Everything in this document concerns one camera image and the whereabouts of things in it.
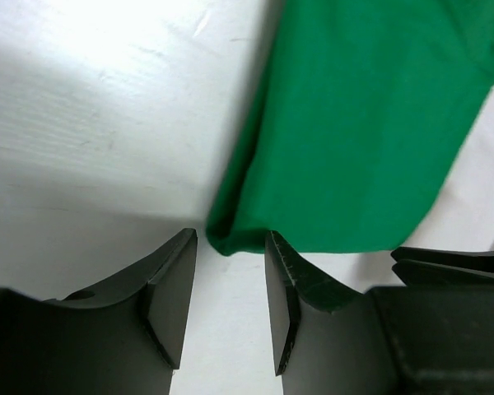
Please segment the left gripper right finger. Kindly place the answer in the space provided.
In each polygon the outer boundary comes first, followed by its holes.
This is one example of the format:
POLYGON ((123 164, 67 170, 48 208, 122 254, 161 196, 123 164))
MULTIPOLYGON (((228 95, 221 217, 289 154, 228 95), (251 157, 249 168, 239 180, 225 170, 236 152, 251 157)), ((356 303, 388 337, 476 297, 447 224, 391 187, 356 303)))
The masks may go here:
POLYGON ((285 394, 397 394, 399 375, 375 301, 265 237, 276 376, 285 394))

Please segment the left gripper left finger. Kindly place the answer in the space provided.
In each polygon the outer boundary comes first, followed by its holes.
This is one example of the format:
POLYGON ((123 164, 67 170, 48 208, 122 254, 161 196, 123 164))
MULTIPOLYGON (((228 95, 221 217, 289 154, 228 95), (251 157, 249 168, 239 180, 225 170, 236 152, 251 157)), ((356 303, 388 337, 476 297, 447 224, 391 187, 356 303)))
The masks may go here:
POLYGON ((46 394, 167 394, 180 366, 197 232, 44 305, 46 394))

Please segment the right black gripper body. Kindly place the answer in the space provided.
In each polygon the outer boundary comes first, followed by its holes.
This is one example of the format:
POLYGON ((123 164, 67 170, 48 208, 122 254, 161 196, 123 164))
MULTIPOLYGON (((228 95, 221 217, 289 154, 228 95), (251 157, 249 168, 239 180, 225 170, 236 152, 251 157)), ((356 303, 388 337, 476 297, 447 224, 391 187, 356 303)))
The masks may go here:
POLYGON ((392 270, 407 286, 494 286, 494 251, 399 247, 392 270))

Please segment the green t shirt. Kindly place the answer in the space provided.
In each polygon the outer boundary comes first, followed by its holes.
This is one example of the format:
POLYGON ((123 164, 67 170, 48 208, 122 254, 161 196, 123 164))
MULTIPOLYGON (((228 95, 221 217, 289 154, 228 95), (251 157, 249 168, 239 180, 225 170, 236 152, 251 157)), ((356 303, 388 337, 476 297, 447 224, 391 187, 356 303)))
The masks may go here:
POLYGON ((288 1, 206 224, 302 253, 393 249, 430 211, 491 88, 494 1, 288 1))

